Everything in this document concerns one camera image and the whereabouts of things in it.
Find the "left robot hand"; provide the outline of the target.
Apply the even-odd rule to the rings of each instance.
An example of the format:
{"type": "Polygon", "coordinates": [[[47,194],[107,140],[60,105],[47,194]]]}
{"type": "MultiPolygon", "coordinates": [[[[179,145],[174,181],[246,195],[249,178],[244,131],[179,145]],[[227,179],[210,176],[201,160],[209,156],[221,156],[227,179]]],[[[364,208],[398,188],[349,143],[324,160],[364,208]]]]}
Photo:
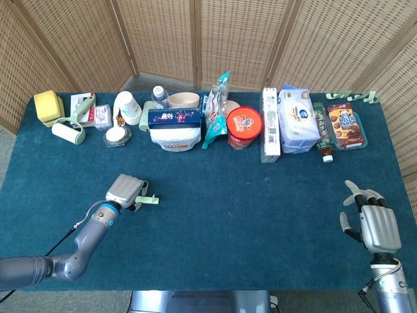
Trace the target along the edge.
{"type": "Polygon", "coordinates": [[[142,203],[136,203],[136,198],[146,196],[148,187],[148,181],[122,173],[107,191],[106,201],[113,201],[122,209],[136,212],[142,206],[142,203]]]}

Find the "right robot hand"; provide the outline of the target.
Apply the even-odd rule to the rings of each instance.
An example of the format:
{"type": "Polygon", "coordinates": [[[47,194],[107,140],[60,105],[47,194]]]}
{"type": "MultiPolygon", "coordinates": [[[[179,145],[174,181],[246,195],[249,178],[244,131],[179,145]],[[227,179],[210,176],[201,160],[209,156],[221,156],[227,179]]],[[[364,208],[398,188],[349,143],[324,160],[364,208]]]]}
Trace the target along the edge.
{"type": "Polygon", "coordinates": [[[345,234],[352,237],[372,254],[395,253],[401,248],[401,239],[394,211],[388,207],[384,196],[371,189],[361,189],[350,180],[345,185],[351,195],[344,206],[355,204],[360,217],[361,230],[354,230],[347,214],[339,214],[339,223],[345,234]]]}

